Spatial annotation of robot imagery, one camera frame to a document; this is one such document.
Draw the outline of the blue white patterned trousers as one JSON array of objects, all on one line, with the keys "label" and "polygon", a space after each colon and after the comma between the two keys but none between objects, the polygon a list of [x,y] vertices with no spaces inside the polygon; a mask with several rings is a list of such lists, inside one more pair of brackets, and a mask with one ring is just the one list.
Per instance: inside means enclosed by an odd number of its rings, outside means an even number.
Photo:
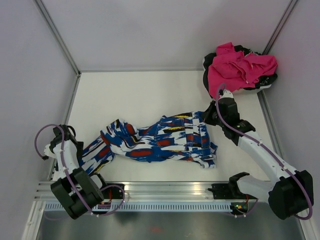
[{"label": "blue white patterned trousers", "polygon": [[203,112],[192,111],[164,115],[153,125],[141,128],[117,119],[100,131],[77,160],[89,175],[111,163],[115,156],[148,163],[186,161],[213,169],[217,148],[210,140]]}]

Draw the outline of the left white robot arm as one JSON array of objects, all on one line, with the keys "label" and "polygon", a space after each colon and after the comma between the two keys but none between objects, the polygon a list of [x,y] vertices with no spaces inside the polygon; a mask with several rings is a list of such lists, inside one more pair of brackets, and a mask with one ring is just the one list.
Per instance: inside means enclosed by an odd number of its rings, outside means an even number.
[{"label": "left white robot arm", "polygon": [[56,159],[54,183],[50,189],[67,214],[74,220],[92,210],[109,193],[109,186],[100,179],[95,182],[80,167],[83,143],[67,125],[53,128],[54,138],[44,148],[44,157]]}]

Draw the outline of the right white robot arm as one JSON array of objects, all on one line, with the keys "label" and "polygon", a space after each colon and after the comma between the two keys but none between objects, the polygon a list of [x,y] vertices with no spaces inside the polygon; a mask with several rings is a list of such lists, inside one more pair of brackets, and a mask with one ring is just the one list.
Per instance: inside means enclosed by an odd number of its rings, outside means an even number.
[{"label": "right white robot arm", "polygon": [[254,126],[240,118],[237,103],[231,92],[225,91],[210,102],[201,115],[208,125],[221,127],[224,136],[246,152],[263,170],[267,181],[248,172],[229,178],[228,193],[233,198],[249,195],[268,203],[281,220],[295,216],[309,220],[313,214],[313,177],[307,171],[298,171],[267,147]]}]

